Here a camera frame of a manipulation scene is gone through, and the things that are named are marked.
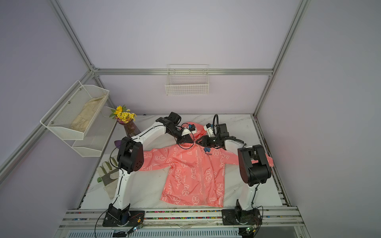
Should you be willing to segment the white mesh shelf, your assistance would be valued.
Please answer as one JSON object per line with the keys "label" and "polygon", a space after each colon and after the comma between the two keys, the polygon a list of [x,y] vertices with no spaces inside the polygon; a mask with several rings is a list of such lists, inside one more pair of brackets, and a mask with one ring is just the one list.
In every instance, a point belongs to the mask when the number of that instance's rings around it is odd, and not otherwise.
{"label": "white mesh shelf", "polygon": [[[70,129],[84,104],[92,98],[105,96],[85,132]],[[109,90],[77,81],[40,120],[40,124],[61,140],[84,140],[90,127],[109,98]]]}
{"label": "white mesh shelf", "polygon": [[110,118],[111,108],[104,106],[90,127],[84,140],[76,140],[72,149],[81,157],[101,157],[116,125]]}

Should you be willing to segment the beige cloth in shelf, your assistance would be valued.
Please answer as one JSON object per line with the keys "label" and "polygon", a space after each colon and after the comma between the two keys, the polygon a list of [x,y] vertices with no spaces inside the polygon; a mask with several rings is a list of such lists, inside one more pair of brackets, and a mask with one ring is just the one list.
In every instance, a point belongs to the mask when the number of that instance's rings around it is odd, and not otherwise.
{"label": "beige cloth in shelf", "polygon": [[79,115],[71,123],[70,129],[85,132],[104,98],[105,96],[101,96],[86,102]]}

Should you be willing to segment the dark glass vase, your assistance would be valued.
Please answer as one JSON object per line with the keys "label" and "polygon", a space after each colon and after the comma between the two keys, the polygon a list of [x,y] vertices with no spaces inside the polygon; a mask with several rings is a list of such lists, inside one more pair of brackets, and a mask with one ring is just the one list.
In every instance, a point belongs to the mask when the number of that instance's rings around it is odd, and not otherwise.
{"label": "dark glass vase", "polygon": [[138,128],[134,121],[123,123],[122,126],[125,129],[126,135],[130,138],[141,133],[141,130]]}

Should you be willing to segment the pink hooded jacket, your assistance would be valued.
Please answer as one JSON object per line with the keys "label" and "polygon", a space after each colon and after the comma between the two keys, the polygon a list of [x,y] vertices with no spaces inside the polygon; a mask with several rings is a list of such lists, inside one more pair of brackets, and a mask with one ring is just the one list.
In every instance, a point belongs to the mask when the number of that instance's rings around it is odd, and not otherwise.
{"label": "pink hooded jacket", "polygon": [[144,152],[142,171],[168,167],[161,201],[174,205],[223,207],[225,166],[239,158],[222,148],[172,145]]}

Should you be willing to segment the upper white mesh shelf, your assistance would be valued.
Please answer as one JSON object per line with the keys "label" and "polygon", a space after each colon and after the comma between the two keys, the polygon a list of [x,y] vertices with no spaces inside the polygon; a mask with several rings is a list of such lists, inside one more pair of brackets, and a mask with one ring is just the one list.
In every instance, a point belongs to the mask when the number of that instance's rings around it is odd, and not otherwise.
{"label": "upper white mesh shelf", "polygon": [[[85,132],[70,129],[84,104],[92,98],[105,96]],[[109,98],[109,90],[77,81],[40,120],[40,124],[61,140],[84,140],[90,127]]]}

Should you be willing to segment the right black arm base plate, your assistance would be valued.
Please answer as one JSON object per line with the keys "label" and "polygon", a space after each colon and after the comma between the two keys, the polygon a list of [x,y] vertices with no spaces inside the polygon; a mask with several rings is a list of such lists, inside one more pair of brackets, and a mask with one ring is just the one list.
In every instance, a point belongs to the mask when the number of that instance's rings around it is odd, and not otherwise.
{"label": "right black arm base plate", "polygon": [[223,225],[261,225],[262,218],[258,209],[249,211],[238,211],[234,209],[223,209]]}

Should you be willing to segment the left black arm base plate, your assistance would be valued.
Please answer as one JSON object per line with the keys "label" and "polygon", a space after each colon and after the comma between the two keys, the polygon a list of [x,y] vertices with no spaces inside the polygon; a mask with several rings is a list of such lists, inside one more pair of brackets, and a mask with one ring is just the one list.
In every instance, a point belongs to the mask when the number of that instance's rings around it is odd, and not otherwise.
{"label": "left black arm base plate", "polygon": [[145,217],[145,211],[129,211],[128,215],[123,215],[121,221],[113,218],[109,212],[106,212],[103,220],[103,227],[136,227],[142,224]]}

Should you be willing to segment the yellow flower bouquet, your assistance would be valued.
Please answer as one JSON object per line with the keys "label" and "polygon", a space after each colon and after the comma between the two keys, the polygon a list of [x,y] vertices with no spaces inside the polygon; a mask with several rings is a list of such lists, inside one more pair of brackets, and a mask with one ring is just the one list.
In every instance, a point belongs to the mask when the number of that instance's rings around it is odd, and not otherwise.
{"label": "yellow flower bouquet", "polygon": [[115,119],[119,124],[128,124],[134,122],[137,118],[135,113],[132,113],[130,109],[127,109],[125,105],[118,106],[116,109],[111,109],[110,118]]}

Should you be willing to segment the lower white mesh shelf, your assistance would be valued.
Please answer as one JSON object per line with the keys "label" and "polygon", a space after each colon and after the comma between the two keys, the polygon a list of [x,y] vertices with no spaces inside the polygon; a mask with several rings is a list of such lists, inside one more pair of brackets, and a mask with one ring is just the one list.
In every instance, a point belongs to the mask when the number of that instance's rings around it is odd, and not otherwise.
{"label": "lower white mesh shelf", "polygon": [[72,149],[81,157],[101,157],[116,125],[110,118],[111,108],[104,106],[90,127],[84,140],[76,140]]}

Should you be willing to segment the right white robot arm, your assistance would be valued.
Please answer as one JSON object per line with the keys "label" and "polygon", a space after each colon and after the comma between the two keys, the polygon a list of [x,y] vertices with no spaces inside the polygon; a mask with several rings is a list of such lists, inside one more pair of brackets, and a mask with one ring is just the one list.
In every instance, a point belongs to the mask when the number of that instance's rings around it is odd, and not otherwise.
{"label": "right white robot arm", "polygon": [[205,148],[222,148],[238,156],[242,181],[246,184],[236,201],[235,208],[222,210],[223,221],[228,224],[261,223],[262,217],[256,202],[259,190],[271,178],[271,166],[265,149],[261,145],[248,146],[244,141],[231,136],[226,124],[207,124],[207,135],[196,143]]}

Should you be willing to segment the beige work glove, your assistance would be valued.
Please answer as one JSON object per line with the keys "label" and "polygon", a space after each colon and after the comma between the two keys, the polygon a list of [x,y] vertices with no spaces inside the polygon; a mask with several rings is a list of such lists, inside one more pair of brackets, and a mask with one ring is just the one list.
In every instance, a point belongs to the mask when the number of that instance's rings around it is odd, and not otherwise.
{"label": "beige work glove", "polygon": [[119,169],[117,168],[117,161],[111,157],[109,161],[104,161],[96,169],[99,178],[98,182],[103,183],[103,188],[107,192],[110,199],[113,199],[116,194],[117,183],[119,180]]}

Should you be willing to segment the purple garden trowel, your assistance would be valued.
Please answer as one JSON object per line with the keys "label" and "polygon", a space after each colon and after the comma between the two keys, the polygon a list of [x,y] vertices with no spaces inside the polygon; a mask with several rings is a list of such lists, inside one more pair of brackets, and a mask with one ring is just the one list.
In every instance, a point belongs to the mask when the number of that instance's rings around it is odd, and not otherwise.
{"label": "purple garden trowel", "polygon": [[120,146],[121,146],[121,144],[122,144],[122,141],[121,141],[121,140],[116,140],[116,141],[114,142],[114,144],[115,144],[115,147],[119,149]]}

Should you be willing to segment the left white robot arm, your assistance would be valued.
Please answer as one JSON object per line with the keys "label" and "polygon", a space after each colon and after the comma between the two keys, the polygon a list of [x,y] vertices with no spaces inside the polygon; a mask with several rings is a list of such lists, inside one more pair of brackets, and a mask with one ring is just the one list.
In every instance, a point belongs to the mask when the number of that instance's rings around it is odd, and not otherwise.
{"label": "left white robot arm", "polygon": [[118,185],[114,201],[109,205],[105,218],[117,226],[125,226],[130,220],[130,190],[137,172],[144,163],[143,147],[149,145],[158,137],[169,134],[175,138],[176,144],[194,143],[194,133],[197,131],[193,124],[179,125],[181,117],[171,112],[167,117],[158,118],[155,123],[140,134],[124,137],[119,146],[117,162],[119,169]]}

